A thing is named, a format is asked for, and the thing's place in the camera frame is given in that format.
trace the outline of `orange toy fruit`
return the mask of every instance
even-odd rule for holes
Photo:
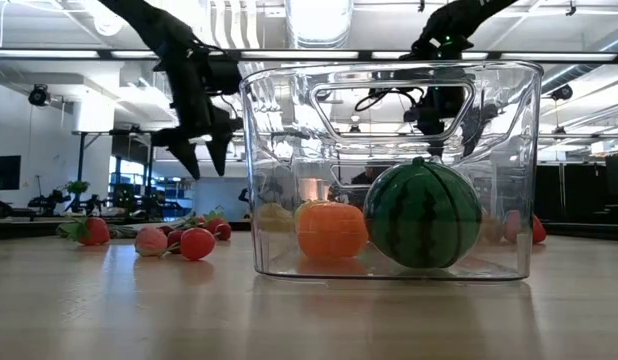
[[[215,246],[216,238],[205,229],[189,229],[180,239],[180,252],[191,261],[200,260],[211,254]]]
[[[136,235],[136,252],[140,256],[158,256],[167,250],[167,235],[155,227],[144,227]]]
[[[503,226],[497,219],[483,211],[479,239],[482,244],[499,244],[503,236]]]
[[[360,253],[369,238],[360,209],[341,203],[307,206],[298,216],[298,242],[313,259],[339,259]]]

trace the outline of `toy fruit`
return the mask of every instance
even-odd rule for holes
[[[261,205],[256,213],[255,221],[258,229],[262,231],[290,233],[294,229],[291,211],[276,203]]]
[[[307,200],[305,202],[302,203],[302,205],[300,205],[300,207],[298,207],[298,209],[296,209],[295,214],[293,215],[293,220],[296,224],[296,230],[298,230],[298,220],[300,219],[300,215],[303,213],[303,211],[307,210],[308,208],[310,208],[313,205],[316,204],[323,204],[323,203],[328,203],[329,201],[327,200]]]
[[[505,239],[515,244],[521,231],[520,212],[518,210],[508,211],[505,216]]]
[[[231,238],[231,226],[229,224],[220,224],[216,226],[214,235],[220,241],[229,240]]]
[[[135,246],[140,256],[158,256],[167,250],[167,236],[158,228],[144,227],[136,235]]]
[[[447,268],[476,243],[482,209],[455,171],[422,158],[386,170],[365,200],[370,240],[410,268]]]
[[[486,212],[482,213],[480,223],[480,241],[483,244],[498,244],[502,240],[503,229],[498,219],[492,218]]]
[[[215,219],[209,220],[209,222],[207,223],[206,229],[210,233],[215,234],[216,232],[218,232],[216,230],[218,228],[218,226],[220,226],[222,224],[226,224],[224,219],[222,219],[222,218],[215,218]]]
[[[215,246],[216,238],[205,229],[189,229],[180,239],[180,252],[191,261],[200,260],[211,254]]]
[[[103,245],[111,240],[107,223],[98,217],[74,219],[58,227],[57,233],[85,246]]]
[[[307,206],[298,216],[297,232],[300,249],[312,259],[354,257],[369,237],[362,212],[335,202]]]
[[[163,225],[163,226],[159,227],[158,229],[162,230],[162,232],[165,233],[165,235],[167,235],[167,236],[169,236],[169,234],[174,230],[169,225]]]
[[[541,242],[545,241],[546,238],[547,238],[547,231],[545,231],[545,227],[540,222],[540,219],[538,219],[538,217],[534,215],[533,216],[533,243],[540,244]]]
[[[169,252],[172,254],[180,254],[180,239],[182,239],[183,233],[184,231],[175,230],[167,236],[167,249],[170,249]]]

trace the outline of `red toy tomato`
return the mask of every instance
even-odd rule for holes
[[[162,230],[162,232],[165,233],[165,235],[167,235],[167,236],[169,236],[169,234],[171,234],[171,232],[174,230],[169,225],[163,225],[163,226],[159,227],[158,229]]]
[[[216,226],[214,235],[216,235],[216,238],[220,241],[229,240],[231,238],[231,226],[229,226],[229,224],[220,224]]]
[[[60,225],[60,234],[85,246],[103,245],[109,242],[109,227],[101,218],[76,219],[75,222]]]
[[[180,244],[180,240],[182,239],[182,234],[184,231],[174,230],[169,233],[167,237],[167,249],[170,249],[174,244]],[[180,254],[180,248],[177,247],[173,250],[169,250],[172,254]]]
[[[216,230],[216,228],[219,225],[222,224],[226,224],[225,221],[222,218],[215,218],[215,219],[211,219],[208,223],[207,223],[207,230],[209,230],[210,233],[215,234],[218,231]]]
[[[540,244],[541,242],[545,241],[546,238],[547,238],[547,232],[545,231],[545,227],[542,226],[540,219],[538,219],[536,215],[534,215],[533,216],[533,243]]]
[[[109,237],[109,227],[101,218],[90,217],[85,222],[85,227],[89,232],[88,239],[79,239],[78,241],[84,245],[104,245],[111,240]]]
[[[180,239],[180,252],[190,261],[197,261],[211,254],[216,246],[216,238],[205,229],[189,229]]]

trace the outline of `security camera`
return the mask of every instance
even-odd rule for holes
[[[552,92],[550,96],[554,101],[569,100],[573,96],[573,89],[571,89],[571,86],[565,85]]]
[[[38,107],[51,104],[51,95],[47,91],[47,85],[37,84],[33,86],[33,90],[29,93],[29,104]]]

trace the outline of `cable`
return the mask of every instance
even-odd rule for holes
[[[424,90],[422,90],[419,87],[416,87],[415,90],[420,91],[421,95],[424,96],[424,94],[425,94]],[[358,103],[356,104],[356,107],[354,108],[354,110],[356,112],[361,112],[361,111],[368,110],[372,106],[376,105],[385,96],[387,96],[387,94],[398,94],[398,95],[406,96],[407,98],[409,98],[409,101],[411,101],[411,106],[412,107],[416,107],[418,105],[418,103],[413,98],[413,96],[409,95],[404,90],[384,89],[384,90],[376,91],[375,89],[371,89],[369,91],[369,95],[365,96],[364,98],[362,98],[362,100],[358,101]],[[364,103],[365,101],[369,101],[369,100],[371,100],[371,103],[367,104],[364,107],[361,107],[362,103]]]
[[[223,95],[220,95],[220,100],[222,100],[222,102],[224,102],[225,104],[227,104],[227,105],[229,105],[231,107],[231,110],[233,110],[233,114],[236,115],[236,119],[240,117],[240,116],[238,116],[238,112],[236,111],[236,108],[233,107],[233,104],[230,103],[229,101],[227,101],[227,99],[225,99],[225,97]]]

